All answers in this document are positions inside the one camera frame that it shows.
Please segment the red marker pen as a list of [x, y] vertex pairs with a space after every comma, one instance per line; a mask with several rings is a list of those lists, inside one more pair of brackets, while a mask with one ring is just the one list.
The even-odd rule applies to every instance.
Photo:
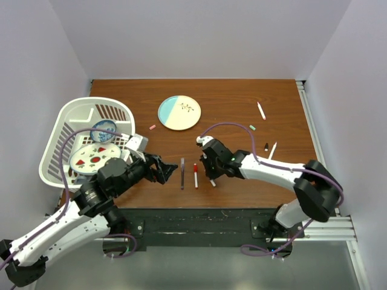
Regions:
[[193, 174], [194, 174], [194, 186], [195, 186], [195, 189], [198, 189], [198, 165], [197, 165], [197, 163], [193, 164]]

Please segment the purple pen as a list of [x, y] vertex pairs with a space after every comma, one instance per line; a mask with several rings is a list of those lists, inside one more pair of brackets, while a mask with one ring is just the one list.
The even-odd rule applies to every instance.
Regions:
[[185, 159], [182, 157], [180, 160], [180, 170], [181, 170], [181, 182], [180, 182], [180, 189], [184, 190], [184, 167], [185, 166]]

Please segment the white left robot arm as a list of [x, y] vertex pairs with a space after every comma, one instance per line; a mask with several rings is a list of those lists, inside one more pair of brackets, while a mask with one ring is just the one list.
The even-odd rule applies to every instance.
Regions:
[[109, 159], [95, 175], [69, 198], [55, 214], [34, 230], [16, 240], [1, 241], [1, 268], [15, 287], [38, 280], [50, 262], [66, 251], [105, 236], [126, 237], [126, 219], [114, 204], [142, 179], [165, 184], [176, 164], [164, 163], [160, 156], [147, 154], [127, 164], [121, 158]]

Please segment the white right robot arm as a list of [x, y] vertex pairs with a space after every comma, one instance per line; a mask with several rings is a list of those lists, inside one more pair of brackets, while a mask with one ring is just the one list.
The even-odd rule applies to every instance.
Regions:
[[280, 205], [261, 230], [284, 237], [295, 225], [306, 219], [327, 222], [343, 201], [343, 188], [318, 161], [307, 164], [283, 163], [261, 158], [252, 152], [232, 152], [222, 142], [198, 137], [200, 160], [209, 179], [226, 175], [229, 178], [265, 181], [295, 193], [295, 200]]

